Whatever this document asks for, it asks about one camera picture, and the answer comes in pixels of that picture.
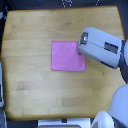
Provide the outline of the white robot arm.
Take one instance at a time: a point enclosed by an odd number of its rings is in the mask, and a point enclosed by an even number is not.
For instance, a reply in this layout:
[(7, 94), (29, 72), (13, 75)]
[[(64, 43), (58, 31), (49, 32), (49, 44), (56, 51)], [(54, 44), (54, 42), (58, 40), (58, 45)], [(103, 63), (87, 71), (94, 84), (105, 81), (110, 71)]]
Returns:
[(120, 68), (125, 81), (125, 85), (115, 91), (109, 111), (100, 111), (91, 128), (128, 128), (128, 40), (86, 27), (77, 41), (77, 51), (113, 69)]

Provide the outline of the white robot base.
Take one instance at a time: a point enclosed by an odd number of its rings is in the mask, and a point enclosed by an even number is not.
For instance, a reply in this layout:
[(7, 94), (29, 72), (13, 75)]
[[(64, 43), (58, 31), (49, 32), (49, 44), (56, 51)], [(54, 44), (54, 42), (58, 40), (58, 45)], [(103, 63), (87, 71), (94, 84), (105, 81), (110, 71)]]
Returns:
[(107, 112), (100, 111), (94, 118), (91, 128), (114, 128), (114, 121)]

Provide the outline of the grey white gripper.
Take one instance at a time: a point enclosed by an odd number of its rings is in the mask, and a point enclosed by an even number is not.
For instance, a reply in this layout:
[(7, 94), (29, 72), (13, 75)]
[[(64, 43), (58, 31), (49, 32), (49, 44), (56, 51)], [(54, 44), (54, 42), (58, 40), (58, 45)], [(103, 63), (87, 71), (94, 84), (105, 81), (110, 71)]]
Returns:
[(77, 51), (114, 69), (123, 66), (122, 40), (93, 27), (83, 29)]

